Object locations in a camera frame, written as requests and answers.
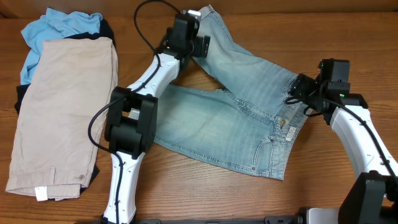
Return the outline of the light blue denim shorts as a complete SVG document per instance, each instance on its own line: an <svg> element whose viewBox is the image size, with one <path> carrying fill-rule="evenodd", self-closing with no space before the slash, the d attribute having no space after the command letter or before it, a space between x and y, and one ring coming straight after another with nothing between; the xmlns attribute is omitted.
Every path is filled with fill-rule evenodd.
<svg viewBox="0 0 398 224"><path fill-rule="evenodd" d="M222 17L201 9L210 49L197 64L221 83L204 91L169 85L159 98L155 142L193 159L247 175L283 179L305 105L288 105L295 73L236 44Z"/></svg>

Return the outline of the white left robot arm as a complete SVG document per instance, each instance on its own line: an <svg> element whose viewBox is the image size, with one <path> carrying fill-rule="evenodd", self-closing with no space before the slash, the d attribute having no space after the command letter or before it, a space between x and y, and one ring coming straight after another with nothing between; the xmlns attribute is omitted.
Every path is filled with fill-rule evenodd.
<svg viewBox="0 0 398 224"><path fill-rule="evenodd" d="M158 99L190 57L207 56L209 44L208 35L195 37L180 49L165 41L137 81L127 88L117 86L113 90L105 127L113 171L101 223L134 223L139 170L154 143Z"/></svg>

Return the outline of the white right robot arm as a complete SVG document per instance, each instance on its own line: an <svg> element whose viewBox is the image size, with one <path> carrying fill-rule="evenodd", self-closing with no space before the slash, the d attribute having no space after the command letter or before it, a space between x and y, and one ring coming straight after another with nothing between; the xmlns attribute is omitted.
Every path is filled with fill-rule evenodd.
<svg viewBox="0 0 398 224"><path fill-rule="evenodd" d="M397 223L397 162L371 121L368 104L349 83L300 74L288 104L302 102L323 115L340 139L356 182L339 208L308 208L298 223Z"/></svg>

